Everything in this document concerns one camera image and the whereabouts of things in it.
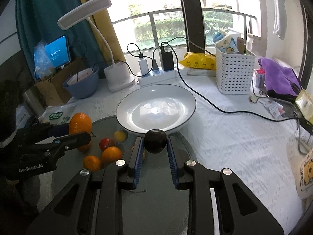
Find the green-labelled plastic bag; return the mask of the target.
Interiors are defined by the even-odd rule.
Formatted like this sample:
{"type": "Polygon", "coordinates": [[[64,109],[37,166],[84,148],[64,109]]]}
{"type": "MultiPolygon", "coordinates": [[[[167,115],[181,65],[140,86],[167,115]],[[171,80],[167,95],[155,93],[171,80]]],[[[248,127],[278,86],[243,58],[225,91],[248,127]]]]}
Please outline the green-labelled plastic bag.
{"type": "Polygon", "coordinates": [[[39,118],[41,123],[49,123],[52,125],[62,125],[70,122],[76,104],[70,103],[58,107],[47,107],[46,111],[39,118]]]}

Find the white perforated basket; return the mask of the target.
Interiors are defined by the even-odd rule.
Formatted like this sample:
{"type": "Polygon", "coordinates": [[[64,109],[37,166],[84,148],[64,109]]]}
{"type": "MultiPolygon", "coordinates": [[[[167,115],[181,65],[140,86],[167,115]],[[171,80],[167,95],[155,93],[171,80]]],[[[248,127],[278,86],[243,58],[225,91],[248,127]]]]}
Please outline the white perforated basket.
{"type": "Polygon", "coordinates": [[[216,50],[216,84],[222,94],[248,94],[256,56],[216,50]]]}

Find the white desk lamp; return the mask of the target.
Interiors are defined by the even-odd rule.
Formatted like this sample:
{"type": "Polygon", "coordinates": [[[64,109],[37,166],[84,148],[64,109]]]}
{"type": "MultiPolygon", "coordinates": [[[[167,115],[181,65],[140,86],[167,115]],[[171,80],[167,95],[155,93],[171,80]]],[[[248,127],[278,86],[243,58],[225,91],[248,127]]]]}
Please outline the white desk lamp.
{"type": "Polygon", "coordinates": [[[111,7],[111,5],[111,0],[89,0],[59,18],[57,24],[62,30],[67,30],[83,20],[87,20],[89,22],[93,30],[95,30],[96,33],[100,36],[109,51],[112,65],[106,67],[103,72],[107,79],[109,90],[111,92],[117,92],[133,85],[135,79],[133,76],[131,76],[128,66],[125,62],[115,62],[112,49],[110,48],[108,42],[90,19],[90,16],[101,10],[111,7]]]}

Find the white power strip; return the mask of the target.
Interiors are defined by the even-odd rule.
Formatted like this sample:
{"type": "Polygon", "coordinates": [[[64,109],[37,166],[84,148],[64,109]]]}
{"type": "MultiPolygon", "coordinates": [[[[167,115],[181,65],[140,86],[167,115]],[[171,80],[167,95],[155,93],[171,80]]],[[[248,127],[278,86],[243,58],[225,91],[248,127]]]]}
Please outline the white power strip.
{"type": "Polygon", "coordinates": [[[150,74],[144,77],[139,77],[138,81],[139,81],[139,85],[142,87],[145,85],[159,83],[159,82],[166,81],[169,79],[178,78],[179,77],[178,72],[180,72],[181,76],[185,76],[188,74],[188,71],[189,69],[187,67],[184,67],[181,64],[179,64],[179,66],[175,64],[173,70],[168,70],[168,71],[164,71],[163,69],[152,70],[150,74]]]}

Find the large orange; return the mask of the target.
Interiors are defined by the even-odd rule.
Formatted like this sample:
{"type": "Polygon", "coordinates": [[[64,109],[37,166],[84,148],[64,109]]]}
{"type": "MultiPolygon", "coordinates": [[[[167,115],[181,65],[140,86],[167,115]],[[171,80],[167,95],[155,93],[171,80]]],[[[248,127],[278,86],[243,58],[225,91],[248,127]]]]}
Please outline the large orange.
{"type": "Polygon", "coordinates": [[[87,132],[91,134],[92,127],[93,124],[89,116],[85,113],[79,112],[71,118],[68,131],[70,135],[81,132],[87,132]]]}

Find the round glass tray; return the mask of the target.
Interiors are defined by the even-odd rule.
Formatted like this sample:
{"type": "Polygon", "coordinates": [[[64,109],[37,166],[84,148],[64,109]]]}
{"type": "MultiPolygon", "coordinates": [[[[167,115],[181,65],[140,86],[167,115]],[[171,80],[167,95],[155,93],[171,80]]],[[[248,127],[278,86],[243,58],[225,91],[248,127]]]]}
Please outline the round glass tray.
{"type": "MultiPolygon", "coordinates": [[[[51,194],[61,189],[83,168],[87,155],[100,156],[99,142],[113,138],[121,130],[114,116],[93,123],[90,149],[65,152],[52,173],[51,194]]],[[[186,234],[188,224],[189,192],[176,190],[172,182],[168,152],[145,152],[136,190],[122,191],[122,222],[124,234],[186,234]]]]}

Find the dark cherry with stem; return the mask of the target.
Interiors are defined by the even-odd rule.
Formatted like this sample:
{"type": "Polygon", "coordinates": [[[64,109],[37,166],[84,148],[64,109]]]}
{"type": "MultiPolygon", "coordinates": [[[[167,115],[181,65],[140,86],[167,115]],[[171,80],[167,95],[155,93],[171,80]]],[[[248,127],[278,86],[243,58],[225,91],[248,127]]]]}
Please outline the dark cherry with stem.
{"type": "Polygon", "coordinates": [[[144,148],[146,151],[152,154],[158,154],[167,145],[168,136],[160,129],[152,129],[145,133],[144,135],[144,148]]]}

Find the white bowl dark rim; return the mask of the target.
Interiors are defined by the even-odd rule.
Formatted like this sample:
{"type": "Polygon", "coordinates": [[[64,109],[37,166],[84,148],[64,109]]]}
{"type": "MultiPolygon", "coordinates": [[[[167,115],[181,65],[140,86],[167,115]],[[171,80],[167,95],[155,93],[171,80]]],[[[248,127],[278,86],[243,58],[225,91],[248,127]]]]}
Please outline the white bowl dark rim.
{"type": "Polygon", "coordinates": [[[196,99],[188,90],[173,84],[155,84],[123,98],[116,118],[121,127],[138,136],[152,129],[172,134],[186,126],[195,111],[196,99]]]}

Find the purple cloth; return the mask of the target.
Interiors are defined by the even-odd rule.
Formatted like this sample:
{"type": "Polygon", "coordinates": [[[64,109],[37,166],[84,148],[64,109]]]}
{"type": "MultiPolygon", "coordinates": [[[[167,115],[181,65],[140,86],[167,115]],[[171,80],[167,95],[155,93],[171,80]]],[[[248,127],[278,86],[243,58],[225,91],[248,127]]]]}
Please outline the purple cloth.
{"type": "Polygon", "coordinates": [[[265,72],[267,95],[271,98],[295,101],[302,86],[293,69],[281,66],[276,61],[264,57],[259,58],[258,63],[265,72]]]}

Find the small orange mandarin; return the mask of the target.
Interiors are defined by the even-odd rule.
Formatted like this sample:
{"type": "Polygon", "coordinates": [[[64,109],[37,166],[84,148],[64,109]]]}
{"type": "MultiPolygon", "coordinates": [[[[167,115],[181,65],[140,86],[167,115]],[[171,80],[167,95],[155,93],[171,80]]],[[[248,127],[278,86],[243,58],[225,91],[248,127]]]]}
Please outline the small orange mandarin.
{"type": "Polygon", "coordinates": [[[83,159],[83,168],[96,172],[102,169],[102,162],[97,156],[88,155],[83,159]]]}

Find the white charger plug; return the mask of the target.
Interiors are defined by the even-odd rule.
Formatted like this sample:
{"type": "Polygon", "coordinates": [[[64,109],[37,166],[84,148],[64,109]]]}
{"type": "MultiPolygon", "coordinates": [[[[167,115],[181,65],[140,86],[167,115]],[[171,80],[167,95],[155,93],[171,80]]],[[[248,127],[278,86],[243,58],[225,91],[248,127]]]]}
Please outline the white charger plug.
{"type": "Polygon", "coordinates": [[[144,76],[144,75],[148,74],[148,72],[149,72],[148,62],[142,53],[139,53],[138,63],[139,63],[139,68],[141,70],[141,75],[144,76]]]}

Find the cardboard box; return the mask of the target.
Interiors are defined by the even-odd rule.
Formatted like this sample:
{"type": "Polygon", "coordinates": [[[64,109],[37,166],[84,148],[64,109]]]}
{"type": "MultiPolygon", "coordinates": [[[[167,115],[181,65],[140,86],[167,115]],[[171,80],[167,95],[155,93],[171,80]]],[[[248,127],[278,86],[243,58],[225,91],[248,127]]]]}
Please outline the cardboard box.
{"type": "Polygon", "coordinates": [[[69,63],[69,65],[56,73],[52,78],[35,84],[47,106],[61,106],[69,101],[72,95],[63,87],[63,84],[70,77],[77,74],[79,68],[86,68],[81,57],[69,63]]]}

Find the small yellow fruit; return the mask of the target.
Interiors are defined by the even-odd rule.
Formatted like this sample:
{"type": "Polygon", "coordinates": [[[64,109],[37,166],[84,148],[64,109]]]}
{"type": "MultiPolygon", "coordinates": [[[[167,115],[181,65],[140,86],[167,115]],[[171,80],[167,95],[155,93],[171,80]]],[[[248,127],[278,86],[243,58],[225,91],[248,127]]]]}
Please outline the small yellow fruit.
{"type": "Polygon", "coordinates": [[[114,141],[119,142],[119,143],[126,141],[127,138],[128,138],[128,132],[124,130],[115,131],[113,134],[114,141]]]}

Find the crumpled clear plastic bag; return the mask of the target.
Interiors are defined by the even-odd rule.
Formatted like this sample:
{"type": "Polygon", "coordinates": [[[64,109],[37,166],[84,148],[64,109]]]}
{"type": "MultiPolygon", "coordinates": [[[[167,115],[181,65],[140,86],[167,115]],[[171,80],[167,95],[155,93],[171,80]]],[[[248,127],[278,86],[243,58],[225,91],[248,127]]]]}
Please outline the crumpled clear plastic bag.
{"type": "Polygon", "coordinates": [[[55,74],[55,67],[48,57],[45,49],[45,44],[40,41],[33,53],[34,57],[34,72],[39,78],[44,81],[55,74]]]}

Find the black charger adapter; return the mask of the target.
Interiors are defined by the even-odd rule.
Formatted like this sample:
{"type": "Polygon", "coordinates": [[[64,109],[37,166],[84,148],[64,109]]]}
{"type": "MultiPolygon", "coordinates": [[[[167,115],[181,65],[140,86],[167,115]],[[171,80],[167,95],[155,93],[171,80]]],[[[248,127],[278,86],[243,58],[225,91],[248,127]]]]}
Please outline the black charger adapter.
{"type": "Polygon", "coordinates": [[[160,46],[159,57],[161,61],[161,67],[164,71],[174,70],[174,60],[171,51],[165,51],[165,48],[160,46]]]}

